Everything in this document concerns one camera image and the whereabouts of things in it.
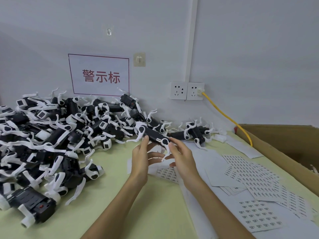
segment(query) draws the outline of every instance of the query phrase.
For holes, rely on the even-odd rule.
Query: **electrical outlet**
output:
[[[186,100],[187,84],[187,82],[171,82],[169,98],[172,100]]]
[[[203,97],[197,95],[197,90],[199,88],[204,90],[205,83],[188,83],[187,86],[187,99],[186,100],[202,100]]]

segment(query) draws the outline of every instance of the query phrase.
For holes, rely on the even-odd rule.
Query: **yellow cable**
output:
[[[229,116],[227,116],[224,112],[222,112],[214,103],[213,101],[205,94],[205,92],[202,92],[202,94],[207,98],[207,100],[213,105],[213,107],[216,108],[216,110],[218,110],[224,117],[226,117],[228,120],[230,120],[231,122],[233,122],[237,127],[239,127],[243,133],[245,133],[245,135],[248,137],[249,143],[251,146],[253,146],[253,142],[250,139],[250,136],[247,134],[247,132],[237,123],[235,122],[233,119],[231,119]]]

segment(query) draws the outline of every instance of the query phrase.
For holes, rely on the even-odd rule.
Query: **pile of robot toys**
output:
[[[61,196],[75,189],[68,205],[86,182],[104,174],[90,159],[97,148],[107,151],[112,142],[123,144],[134,133],[137,139],[126,142],[148,135],[167,150],[166,156],[170,154],[168,137],[193,137],[201,149],[205,141],[226,140],[225,131],[215,131],[213,124],[201,126],[201,121],[187,122],[185,130],[182,125],[168,130],[170,122],[154,119],[151,115],[156,110],[147,116],[138,99],[124,91],[120,101],[112,103],[98,97],[91,102],[79,96],[63,99],[65,92],[55,96],[54,91],[50,98],[24,95],[15,110],[0,106],[0,209],[17,208],[25,216],[21,224],[26,228],[50,218]],[[78,159],[80,152],[84,161]],[[44,194],[39,192],[40,185]]]

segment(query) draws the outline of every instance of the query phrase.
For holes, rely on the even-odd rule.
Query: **wall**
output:
[[[319,126],[314,0],[199,0],[191,82],[238,123]],[[183,81],[190,0],[0,0],[0,102],[22,94],[73,96],[68,53],[131,58],[131,92],[147,112],[232,129],[207,101],[167,98]],[[112,28],[112,38],[105,34]]]
[[[198,0],[190,81],[239,123],[319,126],[319,0]]]

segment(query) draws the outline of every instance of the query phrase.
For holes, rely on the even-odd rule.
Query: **person's left hand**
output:
[[[147,172],[148,166],[154,163],[162,161],[162,158],[165,156],[162,153],[158,152],[149,152],[157,144],[150,143],[149,137],[145,136],[141,144],[136,146],[132,151],[132,170],[131,175],[136,182],[141,186],[144,186],[147,182]]]

